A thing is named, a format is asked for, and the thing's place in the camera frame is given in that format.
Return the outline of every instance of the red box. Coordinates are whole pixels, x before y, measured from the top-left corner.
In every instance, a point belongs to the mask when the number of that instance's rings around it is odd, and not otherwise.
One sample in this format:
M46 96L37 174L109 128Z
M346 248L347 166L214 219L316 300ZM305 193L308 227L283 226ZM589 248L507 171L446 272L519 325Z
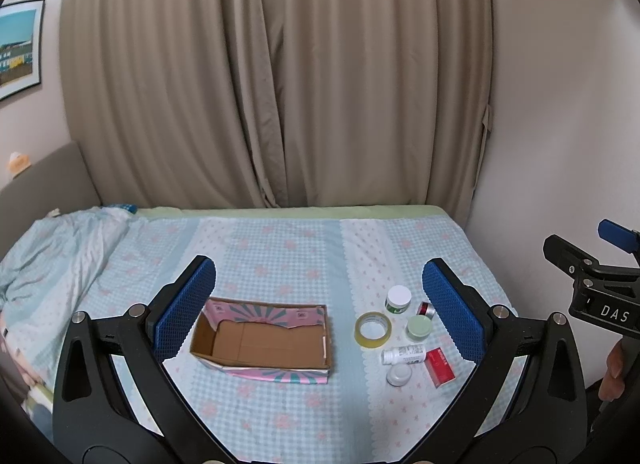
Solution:
M427 371L433 381L433 386L439 388L444 383L449 383L456 378L452 368L447 362L441 348L433 349L427 352L427 358L424 361Z

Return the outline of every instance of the light green lid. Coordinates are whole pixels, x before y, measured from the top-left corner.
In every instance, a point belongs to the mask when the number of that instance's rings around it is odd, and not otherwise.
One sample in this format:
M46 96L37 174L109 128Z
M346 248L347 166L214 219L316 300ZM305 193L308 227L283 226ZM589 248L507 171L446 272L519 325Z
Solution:
M407 331L417 338L426 338L431 334L431 320L427 316L412 316L406 324Z

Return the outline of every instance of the yellow tape roll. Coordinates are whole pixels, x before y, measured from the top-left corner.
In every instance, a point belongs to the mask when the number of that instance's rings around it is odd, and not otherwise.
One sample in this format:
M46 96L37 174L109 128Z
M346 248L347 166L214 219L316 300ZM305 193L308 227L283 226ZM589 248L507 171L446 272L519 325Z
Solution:
M370 338L362 333L362 327L366 323L376 323L385 329L385 333L379 338ZM391 322L389 318L380 312L366 312L356 321L354 337L358 345L366 349L377 349L384 345L391 337Z

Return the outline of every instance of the hand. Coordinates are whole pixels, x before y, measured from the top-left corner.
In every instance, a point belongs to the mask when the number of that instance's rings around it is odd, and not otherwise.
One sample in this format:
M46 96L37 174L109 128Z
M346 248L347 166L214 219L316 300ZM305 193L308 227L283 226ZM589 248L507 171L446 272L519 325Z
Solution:
M618 341L607 356L607 373L602 378L602 384L598 391L601 400L614 400L625 391L625 381L622 378L622 367L625 365L625 356L622 353L621 341Z

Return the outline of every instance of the picture frame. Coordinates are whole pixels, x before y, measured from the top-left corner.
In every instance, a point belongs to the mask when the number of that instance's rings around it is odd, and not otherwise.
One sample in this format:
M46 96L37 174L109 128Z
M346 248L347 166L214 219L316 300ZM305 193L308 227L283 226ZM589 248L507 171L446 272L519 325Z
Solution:
M42 82L42 21L45 0L0 6L0 100Z

